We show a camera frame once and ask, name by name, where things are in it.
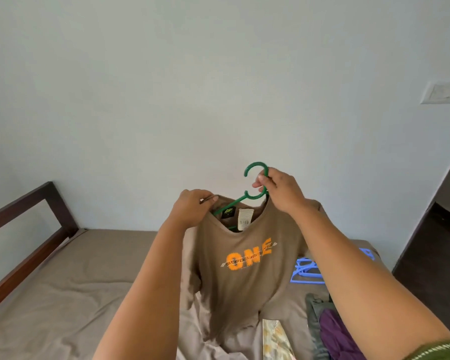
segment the orange letter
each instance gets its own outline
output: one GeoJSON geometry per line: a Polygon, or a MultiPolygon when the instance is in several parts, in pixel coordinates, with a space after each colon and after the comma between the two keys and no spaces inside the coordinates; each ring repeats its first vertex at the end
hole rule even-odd
{"type": "Polygon", "coordinates": [[[260,262],[260,250],[258,249],[258,246],[253,248],[253,252],[250,249],[246,249],[243,254],[245,254],[246,266],[251,266],[253,263],[260,262]]]}
{"type": "Polygon", "coordinates": [[[265,242],[261,245],[261,255],[264,256],[266,254],[272,253],[272,238],[268,238],[265,240],[265,242]]]}
{"type": "Polygon", "coordinates": [[[230,270],[241,269],[243,266],[243,260],[241,259],[242,256],[238,252],[228,254],[228,256],[226,257],[226,264],[228,266],[228,269],[230,270]]]}

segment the forearm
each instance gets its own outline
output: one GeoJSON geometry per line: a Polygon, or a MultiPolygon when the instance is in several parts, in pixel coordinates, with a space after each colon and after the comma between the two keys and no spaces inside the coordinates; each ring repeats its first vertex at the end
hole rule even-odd
{"type": "Polygon", "coordinates": [[[311,207],[293,214],[337,310],[368,359],[402,359],[450,331],[385,268],[311,207]]]}
{"type": "Polygon", "coordinates": [[[184,233],[185,228],[164,222],[94,359],[175,358],[184,233]]]}

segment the green plastic hanger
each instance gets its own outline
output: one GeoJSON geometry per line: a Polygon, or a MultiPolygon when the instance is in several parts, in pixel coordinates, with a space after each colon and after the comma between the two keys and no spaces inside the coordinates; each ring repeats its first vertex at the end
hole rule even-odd
{"type": "MultiPolygon", "coordinates": [[[[246,177],[246,176],[248,175],[248,173],[249,173],[249,170],[252,169],[253,167],[256,167],[256,166],[261,166],[261,167],[263,167],[263,175],[266,176],[266,177],[268,177],[268,167],[267,167],[267,164],[262,163],[262,162],[255,162],[255,163],[252,163],[252,164],[250,164],[249,166],[247,166],[247,167],[245,168],[245,173],[243,173],[243,175],[246,177]]],[[[249,192],[246,190],[246,191],[245,191],[245,194],[244,194],[243,196],[241,196],[239,199],[235,199],[232,203],[229,203],[229,204],[226,205],[225,207],[219,208],[218,210],[216,210],[216,211],[213,213],[213,215],[216,216],[216,215],[222,213],[222,212],[225,211],[226,209],[228,209],[228,208],[230,208],[230,207],[236,205],[237,203],[239,203],[240,201],[243,201],[243,200],[246,199],[246,198],[249,198],[249,199],[251,199],[251,200],[259,199],[259,198],[262,197],[265,193],[267,193],[267,188],[265,188],[265,187],[263,188],[263,191],[262,191],[260,194],[257,194],[256,196],[251,196],[251,195],[249,194],[249,192]]]]}

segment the hand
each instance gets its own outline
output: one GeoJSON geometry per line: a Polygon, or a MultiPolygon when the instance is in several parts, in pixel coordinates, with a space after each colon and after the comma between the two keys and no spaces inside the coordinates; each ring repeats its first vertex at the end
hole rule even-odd
{"type": "Polygon", "coordinates": [[[168,219],[185,230],[197,226],[212,205],[217,202],[218,196],[214,196],[203,203],[200,202],[200,200],[210,196],[213,196],[213,193],[205,189],[183,190],[174,203],[168,219]]]}
{"type": "Polygon", "coordinates": [[[293,216],[293,213],[300,207],[307,205],[307,200],[303,196],[295,178],[278,169],[269,167],[268,177],[264,176],[263,170],[258,174],[252,187],[260,187],[258,190],[262,192],[264,186],[270,193],[275,207],[288,213],[290,216],[293,216]]]}

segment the floor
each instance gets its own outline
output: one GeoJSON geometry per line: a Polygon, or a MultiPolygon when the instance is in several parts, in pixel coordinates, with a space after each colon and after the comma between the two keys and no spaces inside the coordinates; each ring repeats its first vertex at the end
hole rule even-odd
{"type": "Polygon", "coordinates": [[[393,274],[450,329],[450,212],[434,204],[393,274]]]}

